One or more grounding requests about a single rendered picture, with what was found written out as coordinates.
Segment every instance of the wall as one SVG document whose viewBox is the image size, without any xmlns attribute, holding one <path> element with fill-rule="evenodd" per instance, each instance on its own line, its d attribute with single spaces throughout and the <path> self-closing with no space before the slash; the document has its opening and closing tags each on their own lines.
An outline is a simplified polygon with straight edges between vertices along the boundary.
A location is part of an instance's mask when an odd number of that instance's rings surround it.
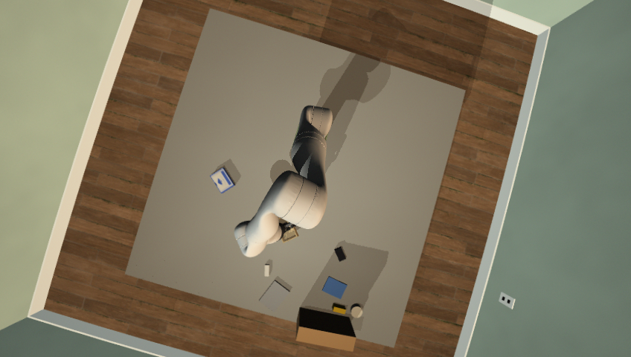
<svg viewBox="0 0 631 357">
<path fill-rule="evenodd" d="M 593 0 L 479 0 L 547 26 L 555 26 Z"/>
<path fill-rule="evenodd" d="M 551 29 L 467 357 L 631 350 L 630 13 L 595 0 Z"/>
<path fill-rule="evenodd" d="M 126 0 L 12 0 L 0 11 L 0 329 L 28 314 Z"/>
</svg>

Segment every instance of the yellow object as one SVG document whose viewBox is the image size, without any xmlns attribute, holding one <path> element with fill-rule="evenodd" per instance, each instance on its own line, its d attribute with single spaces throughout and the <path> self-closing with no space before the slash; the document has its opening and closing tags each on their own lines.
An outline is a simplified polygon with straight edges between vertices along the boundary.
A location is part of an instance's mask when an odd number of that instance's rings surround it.
<svg viewBox="0 0 631 357">
<path fill-rule="evenodd" d="M 346 306 L 334 303 L 333 304 L 333 312 L 337 312 L 339 314 L 345 315 L 346 314 Z"/>
</svg>

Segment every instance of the white small object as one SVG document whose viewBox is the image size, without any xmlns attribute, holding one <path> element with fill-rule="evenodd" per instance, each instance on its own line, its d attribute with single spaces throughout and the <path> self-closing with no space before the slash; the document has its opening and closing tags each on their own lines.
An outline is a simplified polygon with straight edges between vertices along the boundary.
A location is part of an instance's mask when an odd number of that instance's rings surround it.
<svg viewBox="0 0 631 357">
<path fill-rule="evenodd" d="M 234 186 L 234 182 L 228 176 L 228 173 L 222 167 L 218 169 L 214 174 L 211 175 L 211 179 L 219 189 L 220 193 L 224 193 Z"/>
<path fill-rule="evenodd" d="M 499 302 L 503 303 L 506 306 L 508 306 L 511 310 L 515 306 L 515 299 L 510 297 L 510 296 L 508 296 L 508 295 L 506 295 L 503 292 L 499 294 Z"/>
<path fill-rule="evenodd" d="M 350 309 L 350 314 L 354 318 L 361 318 L 363 313 L 364 313 L 364 310 L 362 310 L 362 308 L 359 306 L 355 306 L 354 308 Z"/>
</svg>

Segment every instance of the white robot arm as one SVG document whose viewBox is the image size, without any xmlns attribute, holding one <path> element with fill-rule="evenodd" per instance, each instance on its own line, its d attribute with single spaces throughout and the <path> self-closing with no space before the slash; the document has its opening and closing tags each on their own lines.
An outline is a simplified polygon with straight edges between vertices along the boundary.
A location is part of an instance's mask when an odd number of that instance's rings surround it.
<svg viewBox="0 0 631 357">
<path fill-rule="evenodd" d="M 289 152 L 296 171 L 282 173 L 269 188 L 258 212 L 250 221 L 234 229 L 234 237 L 246 257 L 256 257 L 265 246 L 282 236 L 278 218 L 300 228 L 311 229 L 320 223 L 327 207 L 327 182 L 324 165 L 327 156 L 325 137 L 333 124 L 330 109 L 306 106 Z"/>
</svg>

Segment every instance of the wall outlet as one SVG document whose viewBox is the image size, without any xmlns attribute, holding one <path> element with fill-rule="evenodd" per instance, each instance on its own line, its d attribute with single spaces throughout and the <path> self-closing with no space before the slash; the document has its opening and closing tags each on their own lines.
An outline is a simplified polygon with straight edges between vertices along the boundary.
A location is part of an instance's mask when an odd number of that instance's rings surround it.
<svg viewBox="0 0 631 357">
<path fill-rule="evenodd" d="M 504 305 L 508 306 L 511 310 L 513 309 L 513 307 L 515 306 L 515 299 L 513 299 L 512 297 L 506 295 L 505 293 L 501 292 L 499 294 L 499 302 L 503 303 Z"/>
</svg>

